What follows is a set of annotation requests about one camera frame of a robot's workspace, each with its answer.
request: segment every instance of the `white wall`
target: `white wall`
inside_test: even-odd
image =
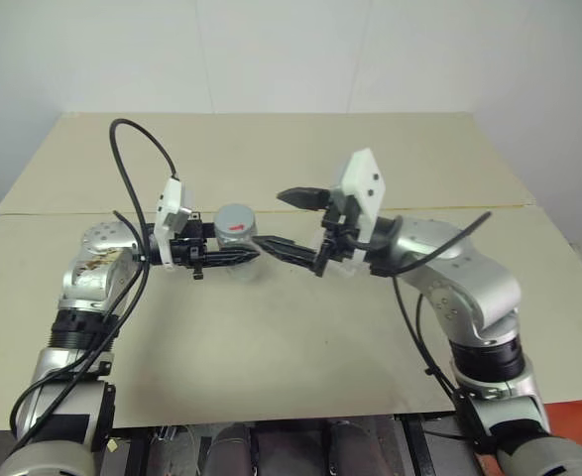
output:
[[[0,0],[0,199],[62,111],[456,110],[582,251],[582,0]]]

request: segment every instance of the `beige tabletop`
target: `beige tabletop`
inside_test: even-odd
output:
[[[231,202],[288,210],[276,194],[330,187],[353,152],[370,147],[385,175],[387,208],[513,206],[533,197],[469,114],[70,114],[62,116],[0,214],[131,211],[108,143],[119,116],[136,120],[170,151],[194,207]],[[146,211],[168,169],[154,146],[121,127],[124,162]]]
[[[418,211],[464,226],[481,210]],[[0,428],[29,383],[82,232],[111,215],[0,217]],[[263,234],[308,244],[310,212],[261,213]],[[473,237],[519,279],[524,349],[547,402],[582,399],[582,265],[535,206],[495,210]],[[114,345],[117,426],[449,410],[409,340],[389,280],[258,258],[259,277],[226,269],[194,281],[154,268]],[[410,308],[414,291],[404,285]],[[425,309],[424,333],[449,351]]]

